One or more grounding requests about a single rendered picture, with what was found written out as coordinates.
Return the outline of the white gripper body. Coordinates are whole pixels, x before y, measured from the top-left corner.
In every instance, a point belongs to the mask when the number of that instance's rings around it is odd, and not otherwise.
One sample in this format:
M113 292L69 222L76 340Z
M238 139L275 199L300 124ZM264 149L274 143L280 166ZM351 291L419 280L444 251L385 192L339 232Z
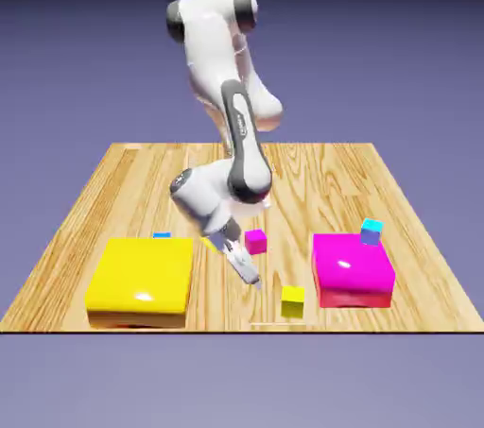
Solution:
M257 284L260 276L247 249L239 241L225 240L223 251L233 269L246 284Z

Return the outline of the small magenta cube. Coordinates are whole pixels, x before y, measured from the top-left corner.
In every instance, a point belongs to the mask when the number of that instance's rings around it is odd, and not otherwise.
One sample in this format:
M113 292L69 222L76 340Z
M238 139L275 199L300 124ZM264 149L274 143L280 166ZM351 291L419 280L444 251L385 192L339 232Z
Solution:
M263 230L245 231L245 247L250 255L265 253L268 247L268 239Z

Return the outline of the small cyan cube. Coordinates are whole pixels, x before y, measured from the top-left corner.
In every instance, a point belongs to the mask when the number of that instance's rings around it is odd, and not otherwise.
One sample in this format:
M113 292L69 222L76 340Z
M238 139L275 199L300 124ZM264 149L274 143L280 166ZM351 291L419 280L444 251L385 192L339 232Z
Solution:
M360 241L365 245L377 246L381 240L384 223L380 220L365 218L360 231Z

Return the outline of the large magenta box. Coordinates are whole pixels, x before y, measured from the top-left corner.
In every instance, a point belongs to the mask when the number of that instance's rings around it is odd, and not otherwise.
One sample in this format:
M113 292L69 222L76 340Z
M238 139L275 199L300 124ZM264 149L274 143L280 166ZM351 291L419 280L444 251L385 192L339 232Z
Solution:
M321 308L389 308L396 274L382 244L354 233L316 233L312 270Z

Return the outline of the large yellow box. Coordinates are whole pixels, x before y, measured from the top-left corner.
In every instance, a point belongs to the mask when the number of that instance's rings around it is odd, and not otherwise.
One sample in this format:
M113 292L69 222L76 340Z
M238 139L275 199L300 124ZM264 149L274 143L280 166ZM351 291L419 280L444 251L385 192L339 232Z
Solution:
M190 238L112 238L84 297L98 328L182 328L193 267Z

